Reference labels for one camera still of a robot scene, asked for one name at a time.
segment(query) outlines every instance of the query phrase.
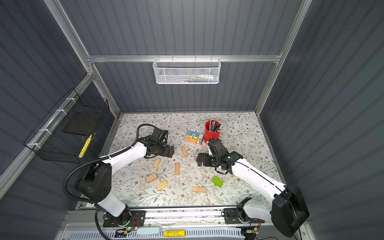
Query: yellow marker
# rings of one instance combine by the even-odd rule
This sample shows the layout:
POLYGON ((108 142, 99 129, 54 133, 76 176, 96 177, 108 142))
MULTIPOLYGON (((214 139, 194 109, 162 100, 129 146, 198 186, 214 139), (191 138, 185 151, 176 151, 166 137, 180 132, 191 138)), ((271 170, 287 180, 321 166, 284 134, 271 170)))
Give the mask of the yellow marker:
POLYGON ((84 157, 84 153, 85 153, 85 151, 87 151, 88 145, 89 145, 89 143, 91 142, 91 140, 92 140, 92 134, 89 136, 89 138, 87 139, 87 141, 85 141, 85 143, 84 143, 84 147, 83 147, 82 150, 80 151, 79 158, 84 157))
POLYGON ((185 237, 185 231, 184 230, 165 231, 164 237, 185 237))

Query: gray corrugated wall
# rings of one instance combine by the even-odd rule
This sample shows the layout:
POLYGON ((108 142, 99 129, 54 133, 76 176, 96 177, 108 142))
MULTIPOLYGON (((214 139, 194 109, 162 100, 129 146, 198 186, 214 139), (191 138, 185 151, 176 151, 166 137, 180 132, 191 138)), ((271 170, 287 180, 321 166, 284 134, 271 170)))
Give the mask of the gray corrugated wall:
POLYGON ((91 55, 273 55, 300 1, 61 3, 91 55))
MULTIPOLYGON (((0 173, 23 141, 86 72, 43 1, 0 1, 0 173)), ((91 84, 84 94, 100 96, 91 84)), ((114 121, 86 153, 97 157, 114 121)), ((76 164, 34 157, 0 200, 1 239, 54 239, 76 201, 61 189, 76 164)), ((69 184, 74 192, 73 180, 69 184)))
MULTIPOLYGON (((90 55, 274 55, 300 0, 61 1, 90 55)), ((254 110, 273 63, 159 85, 150 63, 96 63, 121 112, 254 110)))
POLYGON ((383 55, 383 1, 314 1, 261 113, 317 240, 382 239, 383 55))
POLYGON ((0 173, 85 76, 43 1, 0 1, 0 173))
POLYGON ((157 84, 152 63, 95 63, 121 112, 254 110, 273 63, 222 63, 219 84, 157 84))

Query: white wire basket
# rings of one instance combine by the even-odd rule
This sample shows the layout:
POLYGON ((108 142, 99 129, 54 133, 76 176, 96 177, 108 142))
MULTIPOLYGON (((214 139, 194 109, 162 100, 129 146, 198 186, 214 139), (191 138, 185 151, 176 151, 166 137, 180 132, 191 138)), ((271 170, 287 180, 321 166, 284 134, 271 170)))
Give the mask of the white wire basket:
POLYGON ((158 84, 217 84, 221 62, 173 62, 153 60, 153 71, 158 84))

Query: leaf pattern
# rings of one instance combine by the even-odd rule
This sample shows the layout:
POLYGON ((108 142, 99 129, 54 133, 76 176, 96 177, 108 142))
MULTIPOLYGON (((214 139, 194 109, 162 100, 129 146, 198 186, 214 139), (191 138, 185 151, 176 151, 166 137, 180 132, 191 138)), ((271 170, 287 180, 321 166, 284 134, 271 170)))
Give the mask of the leaf pattern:
MULTIPOLYGON (((158 157, 161 162, 157 169, 152 167, 155 158, 141 158, 121 168, 112 176, 112 191, 130 207, 234 205, 248 196, 264 202, 264 197, 240 178, 197 166, 198 153, 208 152, 208 147, 204 143, 185 141, 184 134, 187 128, 204 133, 205 122, 210 118, 223 124, 220 139, 229 152, 238 152, 254 167, 280 181, 255 113, 135 113, 122 117, 109 152, 129 146, 136 137, 136 128, 142 123, 151 123, 169 131, 168 144, 175 147, 175 153, 172 158, 158 157), (187 158, 180 149, 183 146, 188 151, 187 158), (179 175, 175 175, 177 162, 180 163, 179 175), (148 184, 146 177, 153 173, 159 179, 148 184), (214 176, 223 181, 222 187, 211 182, 214 176), (168 186, 158 191, 156 185, 164 180, 168 186), (194 193, 193 186, 206 187, 207 192, 194 193)), ((152 128, 144 126, 139 133, 149 135, 152 128)))

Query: black cable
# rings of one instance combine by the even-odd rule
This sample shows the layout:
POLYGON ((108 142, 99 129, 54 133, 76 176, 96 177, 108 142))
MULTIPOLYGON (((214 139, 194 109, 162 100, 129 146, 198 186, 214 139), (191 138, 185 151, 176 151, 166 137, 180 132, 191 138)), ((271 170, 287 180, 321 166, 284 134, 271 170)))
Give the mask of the black cable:
POLYGON ((256 172, 255 170, 253 170, 252 168, 248 167, 247 165, 245 165, 244 163, 241 163, 241 162, 235 162, 235 163, 240 163, 241 165, 244 165, 245 167, 251 169, 252 171, 254 171, 257 175, 259 175, 260 177, 264 178, 267 182, 269 182, 270 184, 274 185, 271 181, 269 181, 268 179, 266 179, 264 176, 262 176, 261 174, 259 174, 258 172, 256 172))
POLYGON ((116 153, 113 153, 113 154, 108 155, 108 156, 106 156, 106 157, 98 158, 98 159, 93 160, 93 161, 91 161, 91 162, 87 162, 87 163, 85 163, 85 164, 83 164, 83 165, 81 165, 81 166, 75 168, 72 172, 70 172, 70 173, 67 175, 67 177, 66 177, 66 178, 64 179, 64 181, 63 181, 63 192, 64 192, 64 194, 65 194, 67 197, 71 198, 71 199, 74 199, 74 200, 77 200, 77 201, 89 202, 89 203, 93 204, 94 202, 93 202, 91 199, 86 199, 86 198, 83 198, 83 197, 77 197, 77 196, 71 194, 71 193, 68 191, 67 184, 68 184, 69 179, 71 178, 71 176, 72 176, 75 172, 79 171, 79 170, 80 170, 82 167, 84 167, 84 166, 90 165, 90 164, 92 164, 92 163, 96 163, 96 162, 101 162, 101 161, 107 160, 107 159, 109 159, 109 157, 116 157, 117 155, 119 155, 119 154, 121 154, 121 153, 123 153, 123 152, 126 152, 126 151, 128 151, 129 149, 131 149, 132 146, 134 146, 134 145, 137 143, 138 139, 139 139, 139 129, 140 129, 142 126, 150 126, 150 127, 154 127, 154 128, 159 129, 158 127, 156 127, 156 126, 154 126, 154 125, 152 125, 152 124, 147 124, 147 123, 141 124, 141 125, 139 125, 139 126, 137 127, 137 130, 136 130, 136 138, 135 138, 134 142, 133 142, 130 146, 128 146, 128 147, 126 147, 126 148, 124 148, 124 149, 122 149, 122 150, 120 150, 120 151, 118 151, 118 152, 116 152, 116 153))
POLYGON ((97 219, 97 213, 98 212, 101 212, 99 209, 96 210, 95 212, 95 224, 96 224, 96 227, 97 227, 97 230, 99 231, 99 233, 101 234, 101 236, 105 239, 105 240, 110 240, 101 230, 100 228, 100 225, 99 225, 99 220, 97 219))
POLYGON ((275 239, 279 240, 277 237, 266 237, 266 238, 262 238, 262 239, 258 239, 258 238, 256 238, 256 239, 257 240, 264 240, 264 239, 268 239, 268 238, 275 238, 275 239))
POLYGON ((225 175, 225 174, 228 173, 228 171, 227 171, 226 173, 219 172, 219 171, 217 170, 217 167, 215 167, 215 171, 216 171, 217 173, 220 173, 220 174, 223 174, 223 175, 225 175))
POLYGON ((252 219, 249 220, 249 228, 251 229, 253 235, 255 235, 255 238, 257 239, 257 237, 256 237, 256 233, 252 230, 252 225, 251 225, 251 224, 252 224, 252 219))
POLYGON ((144 158, 147 158, 147 159, 149 159, 149 158, 154 158, 154 157, 157 157, 158 155, 155 155, 155 156, 153 156, 153 157, 149 157, 149 156, 144 156, 144 158))

